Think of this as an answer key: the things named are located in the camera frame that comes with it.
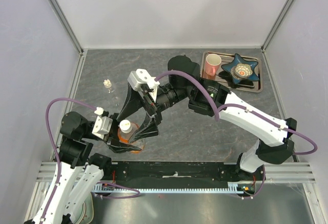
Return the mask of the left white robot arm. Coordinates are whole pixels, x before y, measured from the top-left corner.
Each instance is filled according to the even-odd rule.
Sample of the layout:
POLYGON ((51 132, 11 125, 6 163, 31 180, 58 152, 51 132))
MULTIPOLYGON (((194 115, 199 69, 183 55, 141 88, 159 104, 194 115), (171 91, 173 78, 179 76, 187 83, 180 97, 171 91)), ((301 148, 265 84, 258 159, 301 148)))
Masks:
POLYGON ((37 214, 27 223, 77 223, 85 212, 85 200, 101 179, 112 175, 111 158, 91 155, 93 139, 108 142, 115 152, 139 151, 118 137, 117 115, 109 115, 101 108, 97 118, 89 121, 77 112, 69 112, 62 119, 63 136, 56 153, 56 168, 47 195, 37 214))

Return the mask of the cream bottle cap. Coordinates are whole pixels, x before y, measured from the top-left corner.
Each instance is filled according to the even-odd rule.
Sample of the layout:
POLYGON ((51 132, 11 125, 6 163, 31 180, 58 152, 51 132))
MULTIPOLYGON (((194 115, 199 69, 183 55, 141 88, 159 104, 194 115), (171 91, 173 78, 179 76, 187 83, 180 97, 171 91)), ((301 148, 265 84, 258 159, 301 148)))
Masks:
POLYGON ((107 89, 112 87, 112 83, 109 79, 105 79, 103 84, 104 84, 104 87, 107 88, 107 89))

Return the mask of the orange drink bottle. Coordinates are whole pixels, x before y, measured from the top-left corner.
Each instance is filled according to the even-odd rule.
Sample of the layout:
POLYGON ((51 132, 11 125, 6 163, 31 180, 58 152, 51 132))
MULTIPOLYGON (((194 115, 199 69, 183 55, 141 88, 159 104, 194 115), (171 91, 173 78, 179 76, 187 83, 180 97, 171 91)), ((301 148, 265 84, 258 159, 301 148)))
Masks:
POLYGON ((119 138, 120 142, 130 144, 130 145, 140 148, 139 151, 131 151, 131 153, 134 153, 134 154, 140 153, 145 147, 145 142, 142 139, 139 139, 136 141, 130 140, 132 138, 133 134, 138 129, 139 129, 138 124, 131 122, 127 119, 124 119, 119 123, 118 138, 119 138))

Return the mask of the clear bottle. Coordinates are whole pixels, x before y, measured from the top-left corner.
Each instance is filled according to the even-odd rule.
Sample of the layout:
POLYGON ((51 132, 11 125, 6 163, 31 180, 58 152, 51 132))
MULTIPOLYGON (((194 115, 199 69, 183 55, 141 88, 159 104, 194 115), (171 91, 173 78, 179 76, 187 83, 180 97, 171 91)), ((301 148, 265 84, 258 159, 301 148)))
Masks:
POLYGON ((108 88, 108 93, 110 105, 118 107, 120 103, 120 98, 118 97, 116 88, 113 85, 108 88))

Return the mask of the white bottle cap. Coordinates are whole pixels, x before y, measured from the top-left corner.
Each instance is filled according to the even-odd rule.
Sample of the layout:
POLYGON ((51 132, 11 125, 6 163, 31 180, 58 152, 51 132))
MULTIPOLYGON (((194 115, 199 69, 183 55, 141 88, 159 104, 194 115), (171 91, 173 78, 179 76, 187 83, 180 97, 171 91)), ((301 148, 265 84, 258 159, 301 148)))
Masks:
POLYGON ((132 124, 129 120, 124 119, 119 123, 119 128, 123 133, 130 133, 132 131, 132 124))

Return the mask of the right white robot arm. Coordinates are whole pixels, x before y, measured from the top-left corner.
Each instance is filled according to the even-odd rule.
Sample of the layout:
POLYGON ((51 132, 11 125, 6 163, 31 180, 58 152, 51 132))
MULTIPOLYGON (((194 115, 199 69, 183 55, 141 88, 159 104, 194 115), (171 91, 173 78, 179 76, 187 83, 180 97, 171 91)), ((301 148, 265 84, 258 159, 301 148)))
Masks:
POLYGON ((151 77, 145 69, 129 74, 127 97, 117 120, 122 121, 141 108, 146 112, 130 143, 157 136, 161 113, 188 98, 188 107, 194 112, 231 122, 257 137, 253 147, 238 157, 234 171, 239 179, 248 179, 264 164, 280 165, 293 155, 294 142, 290 137, 297 127, 294 119, 276 119, 218 82, 202 78, 200 65, 185 55, 171 58, 167 68, 158 77, 151 77))

